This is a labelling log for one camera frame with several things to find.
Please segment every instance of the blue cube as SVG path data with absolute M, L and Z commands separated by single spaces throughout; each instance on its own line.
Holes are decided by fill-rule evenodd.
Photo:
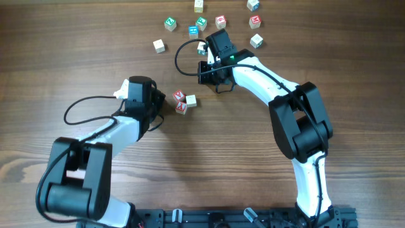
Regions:
M 198 39 L 198 27 L 193 25 L 189 26 L 190 39 Z

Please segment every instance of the block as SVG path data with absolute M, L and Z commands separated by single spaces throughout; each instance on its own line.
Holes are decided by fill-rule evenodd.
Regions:
M 261 19 L 259 15 L 256 16 L 251 16 L 249 19 L 249 25 L 251 26 L 251 29 L 257 29 L 260 27 L 261 24 Z
M 218 29 L 223 29 L 227 26 L 227 19 L 225 18 L 225 16 L 221 15 L 221 16 L 217 16 L 215 18 L 215 25 L 216 28 Z
M 204 42 L 198 43 L 198 47 L 197 47 L 197 53 L 198 54 L 200 54 L 200 55 L 206 55 L 207 54 L 207 52 L 204 49 L 204 45 L 205 45 Z
M 161 39 L 158 41 L 154 41 L 153 46 L 157 53 L 165 51 L 165 45 L 163 44 L 163 41 Z
M 259 8 L 259 0 L 247 0 L 247 8 L 252 12 Z
M 252 37 L 251 39 L 251 44 L 254 48 L 260 47 L 260 45 L 263 43 L 263 38 L 259 34 L 256 34 Z
M 187 103 L 188 108 L 197 106 L 196 95 L 186 96 L 185 97 L 185 102 Z
M 167 30 L 169 30 L 170 32 L 173 32 L 173 30 L 175 30 L 176 26 L 177 26 L 177 23 L 176 23 L 176 20 L 174 18 L 168 17 L 165 20 L 165 28 Z
M 189 26 L 190 39 L 198 39 L 198 27 L 195 25 Z
M 176 105 L 176 112 L 185 115 L 187 111 L 187 104 L 179 101 Z
M 199 17 L 196 21 L 196 26 L 199 30 L 204 31 L 204 29 L 207 27 L 207 19 Z
M 178 91 L 174 92 L 173 99 L 175 101 L 185 101 L 185 95 L 184 95 L 183 91 L 178 90 Z
M 194 12 L 202 13 L 204 11 L 204 0 L 195 0 L 194 1 Z

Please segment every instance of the wood grain surface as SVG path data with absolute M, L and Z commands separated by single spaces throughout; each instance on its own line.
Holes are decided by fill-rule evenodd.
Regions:
M 0 7 L 0 227 L 74 227 L 46 222 L 34 194 L 53 141 L 94 130 L 63 112 L 84 96 L 112 95 L 144 75 L 168 95 L 165 123 L 113 159 L 112 194 L 137 208 L 293 206 L 291 162 L 275 144 L 268 108 L 249 91 L 215 94 L 179 74 L 187 27 L 225 15 L 238 49 L 248 48 L 287 80 L 318 86 L 334 127 L 326 162 L 329 196 L 355 207 L 361 227 L 405 223 L 405 7 L 403 1 L 246 1 L 64 4 Z M 251 30 L 249 16 L 263 22 Z M 165 18 L 177 20 L 173 32 Z M 265 42 L 253 49 L 249 39 Z M 153 41 L 166 52 L 156 54 Z M 184 48 L 180 67 L 204 58 Z M 198 107 L 174 112 L 171 93 L 195 94 Z M 70 121 L 110 114 L 118 101 L 89 101 Z

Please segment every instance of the cube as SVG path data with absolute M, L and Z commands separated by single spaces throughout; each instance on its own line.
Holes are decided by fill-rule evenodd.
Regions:
M 185 97 L 185 102 L 187 102 L 187 107 L 195 107 L 197 106 L 197 99 L 196 95 L 190 95 Z
M 175 20 L 174 18 L 168 17 L 168 18 L 165 20 L 165 28 L 166 28 L 167 30 L 169 30 L 170 32 L 172 32 L 173 30 L 175 30 L 176 26 L 177 26 L 177 23 L 176 23 L 176 20 Z
M 204 0 L 195 0 L 194 1 L 194 12 L 202 13 L 204 11 Z
M 187 111 L 187 104 L 179 101 L 176 105 L 176 112 L 185 115 Z
M 198 27 L 195 25 L 189 26 L 190 39 L 198 39 Z
M 217 16 L 215 18 L 215 25 L 216 28 L 218 29 L 223 29 L 227 26 L 227 19 L 225 18 L 225 16 L 221 15 L 221 16 Z
M 204 29 L 207 27 L 207 19 L 199 17 L 196 21 L 196 26 L 199 28 L 199 30 L 204 31 Z
M 247 0 L 247 8 L 252 12 L 259 8 L 259 0 Z
M 163 44 L 163 41 L 161 39 L 158 41 L 154 41 L 153 46 L 157 53 L 165 51 L 165 45 Z
M 258 27 L 260 27 L 261 24 L 261 19 L 259 15 L 256 16 L 251 16 L 251 18 L 249 19 L 249 25 L 251 26 L 251 29 L 256 29 Z
M 206 55 L 207 54 L 207 52 L 204 49 L 204 45 L 205 45 L 204 42 L 198 43 L 198 47 L 197 47 L 197 53 L 198 54 L 201 54 L 201 55 Z
M 251 44 L 254 48 L 258 48 L 263 43 L 263 38 L 259 34 L 256 34 L 251 39 Z
M 185 100 L 185 95 L 183 93 L 183 91 L 178 90 L 176 92 L 173 93 L 173 99 L 175 101 L 184 101 Z

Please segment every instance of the wooden table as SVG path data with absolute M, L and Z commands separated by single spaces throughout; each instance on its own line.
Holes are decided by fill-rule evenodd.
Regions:
M 291 162 L 275 144 L 268 108 L 249 91 L 215 94 L 179 74 L 177 48 L 199 16 L 200 35 L 225 15 L 238 49 L 253 51 L 287 80 L 316 84 L 334 127 L 327 159 L 335 205 L 355 207 L 361 227 L 405 223 L 405 7 L 394 1 L 246 1 L 65 4 L 0 7 L 0 227 L 56 227 L 35 209 L 34 194 L 53 141 L 94 130 L 70 127 L 65 109 L 84 96 L 112 95 L 145 75 L 167 94 L 165 122 L 113 160 L 112 194 L 138 208 L 294 206 Z M 249 16 L 263 23 L 251 30 Z M 177 19 L 173 32 L 165 18 Z M 259 33 L 265 43 L 253 49 Z M 156 54 L 153 41 L 166 51 Z M 204 58 L 185 47 L 180 67 Z M 171 93 L 195 94 L 198 107 L 174 112 Z M 78 105 L 70 121 L 107 115 L 118 101 Z M 72 224 L 61 225 L 74 227 Z

